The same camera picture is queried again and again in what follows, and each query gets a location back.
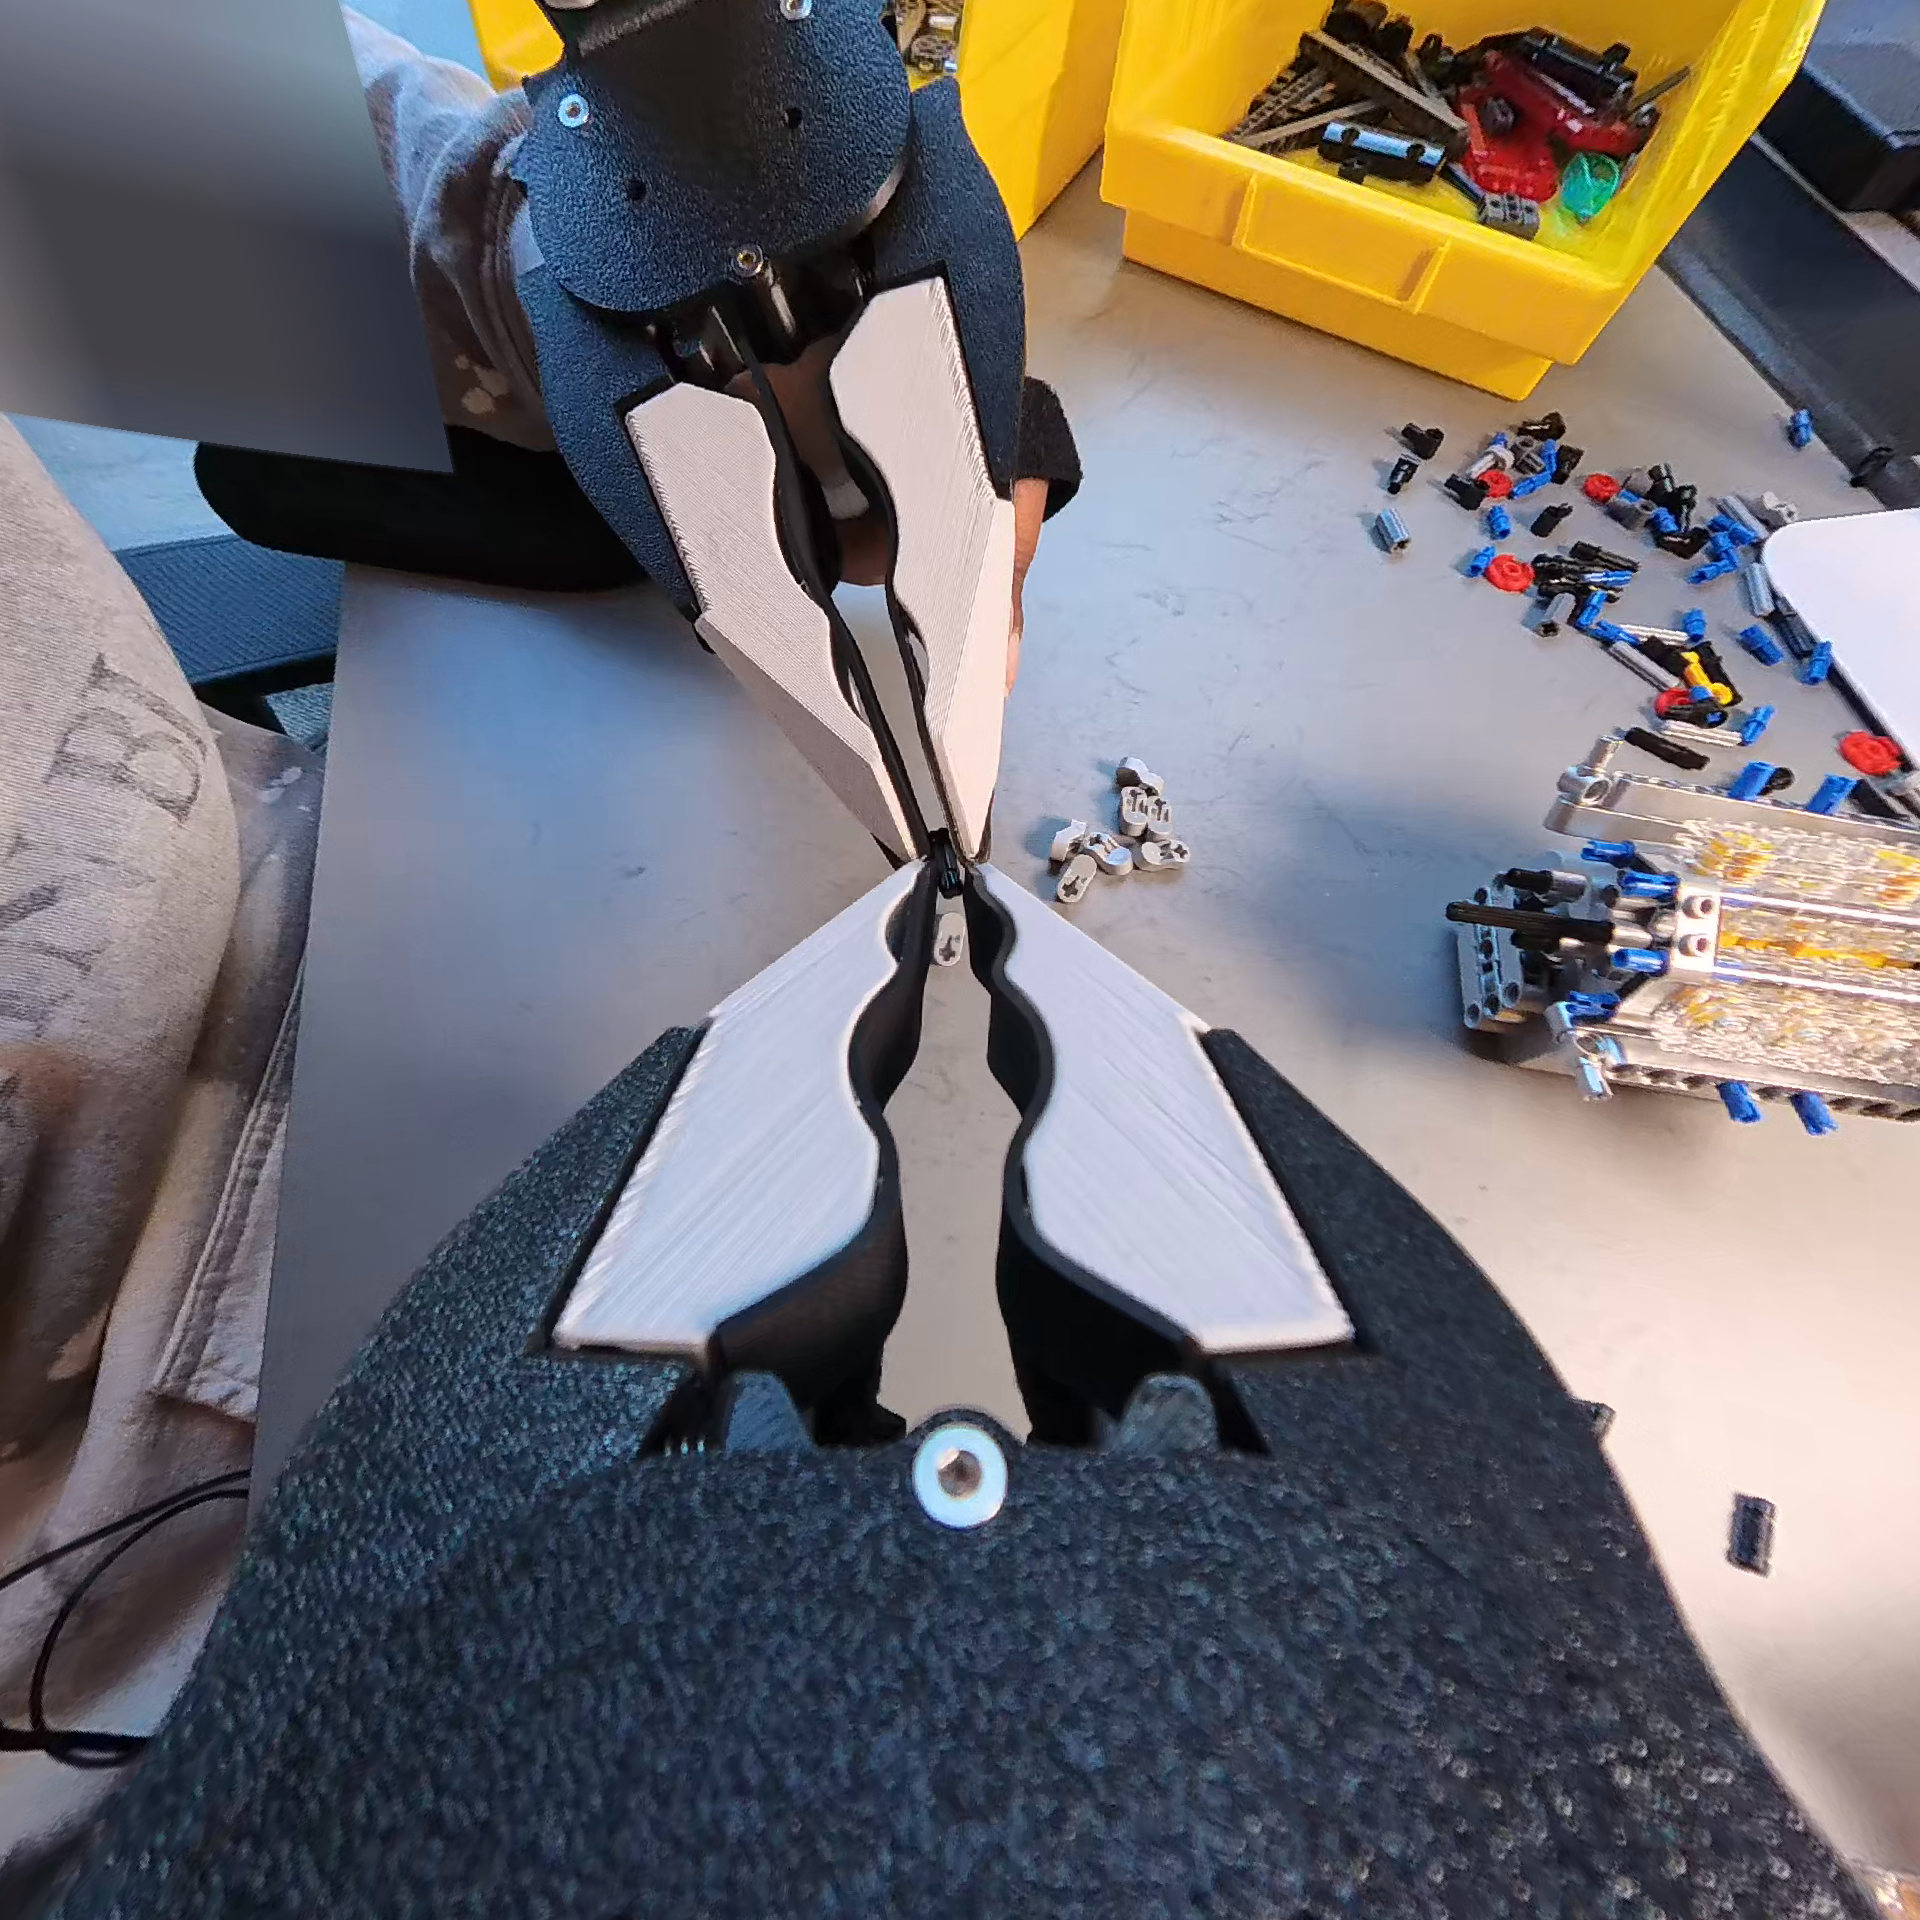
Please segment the person's left hand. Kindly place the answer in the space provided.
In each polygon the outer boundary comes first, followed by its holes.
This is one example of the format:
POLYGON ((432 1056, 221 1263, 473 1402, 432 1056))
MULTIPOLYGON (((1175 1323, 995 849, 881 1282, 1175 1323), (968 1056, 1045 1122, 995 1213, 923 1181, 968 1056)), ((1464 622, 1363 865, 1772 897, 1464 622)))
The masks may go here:
POLYGON ((1013 553, 1013 610, 1009 630, 1004 658, 1004 691, 1013 691, 1016 683, 1021 646, 1024 646, 1024 579, 1038 554, 1039 531, 1047 517, 1049 482, 1029 474, 1015 482, 1015 553, 1013 553))

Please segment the blue-grey chair seat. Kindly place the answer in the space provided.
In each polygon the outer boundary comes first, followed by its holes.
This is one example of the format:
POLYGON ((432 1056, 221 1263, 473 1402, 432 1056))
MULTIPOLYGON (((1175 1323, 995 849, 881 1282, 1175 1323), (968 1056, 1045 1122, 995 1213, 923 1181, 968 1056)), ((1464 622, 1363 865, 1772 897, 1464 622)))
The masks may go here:
POLYGON ((334 680, 344 565, 235 534, 113 553, 197 698, 278 730, 270 697, 334 680))

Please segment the person's black trousers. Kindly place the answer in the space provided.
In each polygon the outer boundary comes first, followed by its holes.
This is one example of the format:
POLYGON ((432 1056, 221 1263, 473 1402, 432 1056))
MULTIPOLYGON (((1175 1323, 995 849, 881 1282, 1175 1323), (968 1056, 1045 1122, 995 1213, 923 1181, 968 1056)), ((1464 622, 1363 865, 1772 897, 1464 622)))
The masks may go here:
POLYGON ((195 474, 237 537, 299 557, 534 591, 640 579, 555 449, 459 424, 446 438, 448 470, 204 440, 195 474))

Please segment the person's left forearm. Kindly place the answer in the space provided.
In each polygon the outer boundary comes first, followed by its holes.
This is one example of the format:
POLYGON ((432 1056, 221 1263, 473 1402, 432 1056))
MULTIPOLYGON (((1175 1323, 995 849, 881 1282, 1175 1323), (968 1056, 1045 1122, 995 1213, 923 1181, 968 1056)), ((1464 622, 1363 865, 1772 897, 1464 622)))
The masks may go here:
POLYGON ((531 107, 343 7, 377 154, 407 241, 448 424, 552 453, 516 277, 536 249, 512 173, 531 107))

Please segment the white rounded board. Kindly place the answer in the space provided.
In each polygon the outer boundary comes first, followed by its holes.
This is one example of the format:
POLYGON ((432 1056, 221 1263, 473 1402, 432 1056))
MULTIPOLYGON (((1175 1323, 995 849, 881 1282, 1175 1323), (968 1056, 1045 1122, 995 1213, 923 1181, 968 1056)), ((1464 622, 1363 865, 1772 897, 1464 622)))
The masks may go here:
POLYGON ((1917 754, 1917 509, 1801 518, 1766 537, 1769 585, 1836 671, 1917 754))

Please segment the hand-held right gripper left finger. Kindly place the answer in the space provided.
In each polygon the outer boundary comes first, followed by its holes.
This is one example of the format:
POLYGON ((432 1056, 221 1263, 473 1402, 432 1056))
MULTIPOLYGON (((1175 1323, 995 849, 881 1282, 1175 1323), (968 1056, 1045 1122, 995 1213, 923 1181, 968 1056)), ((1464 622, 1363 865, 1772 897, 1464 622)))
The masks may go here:
POLYGON ((901 1432, 879 1361, 904 1302, 885 1106, 918 1056, 940 918, 912 862, 707 1017, 559 1304, 564 1352, 777 1375, 815 1432, 901 1432))

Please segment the yellow bin holding brass parts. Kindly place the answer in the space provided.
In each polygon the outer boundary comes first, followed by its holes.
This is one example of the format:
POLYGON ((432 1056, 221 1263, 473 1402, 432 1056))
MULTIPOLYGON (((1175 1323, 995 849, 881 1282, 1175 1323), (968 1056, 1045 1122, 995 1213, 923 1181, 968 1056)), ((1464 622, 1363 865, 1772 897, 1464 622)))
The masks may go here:
POLYGON ((1016 237, 1103 136, 1120 5, 964 5, 916 83, 879 5, 471 5, 533 117, 534 231, 637 303, 855 253, 879 285, 1020 278, 1016 237))

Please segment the yellow bin holding dark parts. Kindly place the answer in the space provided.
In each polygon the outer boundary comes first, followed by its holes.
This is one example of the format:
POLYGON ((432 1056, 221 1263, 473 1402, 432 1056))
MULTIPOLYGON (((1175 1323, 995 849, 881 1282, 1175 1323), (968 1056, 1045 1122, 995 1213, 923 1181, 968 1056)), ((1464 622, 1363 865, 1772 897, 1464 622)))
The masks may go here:
POLYGON ((1548 26, 1622 41, 1643 81, 1686 67, 1625 183, 1589 223, 1549 203, 1531 239, 1478 225, 1444 183, 1343 183, 1223 130, 1328 5, 1125 8, 1101 198, 1133 262, 1521 400, 1574 363, 1652 269, 1799 71, 1820 1, 1392 5, 1452 46, 1548 26))

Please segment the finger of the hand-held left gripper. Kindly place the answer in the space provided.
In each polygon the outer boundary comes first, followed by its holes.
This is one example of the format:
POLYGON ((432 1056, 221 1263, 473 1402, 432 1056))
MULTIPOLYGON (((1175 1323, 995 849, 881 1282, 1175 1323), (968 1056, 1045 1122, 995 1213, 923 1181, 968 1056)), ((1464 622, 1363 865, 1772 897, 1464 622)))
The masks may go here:
POLYGON ((695 630, 889 855, 918 853, 879 739, 837 662, 829 589, 801 582, 777 506, 777 449, 742 397, 671 383, 623 421, 685 570, 695 630))
POLYGON ((949 832, 977 858, 1000 765, 1016 517, 999 495, 944 278, 878 293, 829 367, 851 445, 887 493, 889 587, 926 658, 918 715, 949 832))

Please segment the heap of dark brick parts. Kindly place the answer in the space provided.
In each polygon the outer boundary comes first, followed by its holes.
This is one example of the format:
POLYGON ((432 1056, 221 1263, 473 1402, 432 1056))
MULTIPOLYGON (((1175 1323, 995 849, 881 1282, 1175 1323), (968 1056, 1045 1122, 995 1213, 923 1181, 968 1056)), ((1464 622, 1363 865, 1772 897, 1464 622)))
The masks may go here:
POLYGON ((1478 227, 1531 241, 1619 198, 1688 80, 1688 63, 1643 77, 1622 41, 1524 26, 1453 46, 1387 5, 1328 5, 1223 136, 1348 185, 1447 189, 1478 227))

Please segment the scattered small brick parts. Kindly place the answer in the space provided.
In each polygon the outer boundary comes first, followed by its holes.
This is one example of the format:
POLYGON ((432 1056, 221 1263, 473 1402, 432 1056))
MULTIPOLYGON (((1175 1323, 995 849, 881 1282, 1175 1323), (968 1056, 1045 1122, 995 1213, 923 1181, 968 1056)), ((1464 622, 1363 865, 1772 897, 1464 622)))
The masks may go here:
POLYGON ((1421 477, 1476 523, 1476 543, 1457 574, 1526 601, 1526 626, 1542 640, 1576 632, 1645 690, 1651 726, 1622 736, 1678 771, 1712 765, 1712 750, 1755 744, 1774 706, 1742 691, 1734 662, 1785 669, 1796 685, 1830 687, 1853 723, 1840 730, 1845 768, 1814 793, 1812 808, 1856 808, 1888 824, 1916 827, 1916 759, 1883 730, 1836 671, 1833 646, 1769 585, 1761 546, 1793 521, 1776 493, 1712 495, 1651 463, 1627 470, 1587 466, 1567 421, 1548 410, 1462 448, 1437 470, 1447 432, 1404 423, 1383 467, 1383 506, 1421 477), (1685 605, 1665 622, 1620 616, 1647 567, 1663 554, 1692 591, 1729 582, 1734 626, 1719 641, 1712 615, 1685 605))

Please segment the grey toy brick assembly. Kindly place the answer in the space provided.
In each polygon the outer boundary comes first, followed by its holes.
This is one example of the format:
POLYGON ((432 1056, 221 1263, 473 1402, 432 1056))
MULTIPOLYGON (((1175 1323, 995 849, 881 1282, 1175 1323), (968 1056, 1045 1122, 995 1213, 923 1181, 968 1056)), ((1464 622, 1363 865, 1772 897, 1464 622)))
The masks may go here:
POLYGON ((1917 1117, 1916 776, 1783 765, 1712 781, 1692 736, 1619 729, 1559 776, 1563 845, 1447 904, 1457 1014, 1501 1061, 1589 1098, 1708 1096, 1917 1117))

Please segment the pile of grey connector pieces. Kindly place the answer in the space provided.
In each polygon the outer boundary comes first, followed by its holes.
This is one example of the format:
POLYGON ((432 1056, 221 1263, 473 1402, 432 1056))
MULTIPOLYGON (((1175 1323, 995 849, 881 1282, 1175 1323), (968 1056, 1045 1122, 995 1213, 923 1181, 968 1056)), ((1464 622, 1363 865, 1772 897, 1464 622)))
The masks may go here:
POLYGON ((1165 778, 1137 754, 1112 765, 1111 817, 1069 817, 1049 838, 1052 901, 1075 906, 1103 880, 1167 874, 1190 865, 1190 845, 1176 834, 1165 778))

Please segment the group of black pins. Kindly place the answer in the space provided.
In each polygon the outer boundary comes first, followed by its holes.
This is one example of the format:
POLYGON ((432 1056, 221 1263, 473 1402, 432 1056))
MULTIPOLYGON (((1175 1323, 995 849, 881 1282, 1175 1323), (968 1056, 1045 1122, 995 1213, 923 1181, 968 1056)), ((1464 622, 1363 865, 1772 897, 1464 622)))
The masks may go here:
MULTIPOLYGON (((1576 1399, 1574 1406, 1591 1429, 1591 1438, 1603 1445, 1615 1422, 1615 1410, 1599 1401, 1576 1399)), ((1726 1560, 1733 1568, 1766 1577, 1772 1571, 1772 1553, 1776 1545, 1779 1507, 1760 1494, 1733 1494, 1729 1519, 1726 1528, 1726 1560)))

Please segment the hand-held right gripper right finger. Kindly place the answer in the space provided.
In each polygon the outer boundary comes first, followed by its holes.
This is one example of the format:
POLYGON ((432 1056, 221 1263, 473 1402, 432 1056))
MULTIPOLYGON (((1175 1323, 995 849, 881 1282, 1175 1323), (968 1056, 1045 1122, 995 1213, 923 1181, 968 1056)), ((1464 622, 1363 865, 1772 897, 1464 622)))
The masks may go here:
POLYGON ((1215 1034, 996 867, 966 880, 988 1063, 1013 1101, 996 1301, 1032 1438, 1095 1438, 1152 1375, 1252 1426, 1239 1359, 1340 1352, 1353 1318, 1289 1206, 1215 1034))

